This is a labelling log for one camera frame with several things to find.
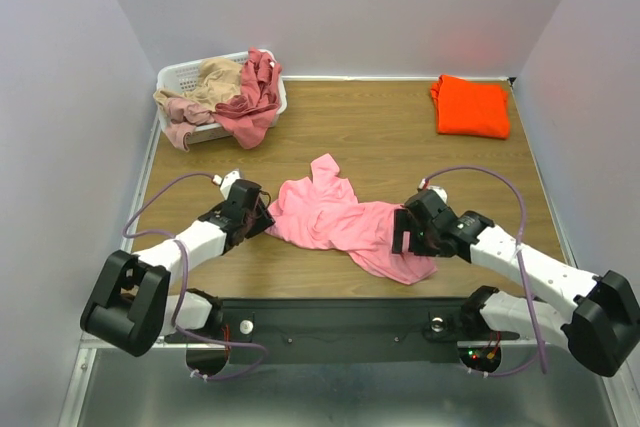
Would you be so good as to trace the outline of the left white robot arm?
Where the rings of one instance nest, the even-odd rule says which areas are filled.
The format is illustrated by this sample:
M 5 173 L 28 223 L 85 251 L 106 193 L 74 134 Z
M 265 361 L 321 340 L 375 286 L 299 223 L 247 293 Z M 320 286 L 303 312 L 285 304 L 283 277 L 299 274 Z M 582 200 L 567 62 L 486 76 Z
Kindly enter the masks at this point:
M 154 247 L 110 254 L 80 317 L 81 329 L 135 357 L 159 337 L 190 330 L 199 340 L 215 339 L 222 329 L 220 303 L 200 291 L 169 294 L 189 271 L 228 253 L 274 224 L 262 200 L 262 187 L 237 170 L 213 176 L 223 201 L 186 230 L 166 235 Z

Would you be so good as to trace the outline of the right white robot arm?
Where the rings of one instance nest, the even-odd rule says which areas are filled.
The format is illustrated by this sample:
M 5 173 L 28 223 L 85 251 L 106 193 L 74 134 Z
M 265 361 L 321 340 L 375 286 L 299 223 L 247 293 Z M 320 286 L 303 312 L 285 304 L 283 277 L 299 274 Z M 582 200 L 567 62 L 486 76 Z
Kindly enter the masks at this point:
M 391 251 L 459 257 L 523 287 L 522 297 L 478 288 L 461 307 L 469 338 L 506 332 L 542 339 L 602 377 L 616 375 L 639 343 L 639 303 L 624 276 L 568 266 L 477 212 L 456 215 L 436 190 L 423 189 L 395 210 Z

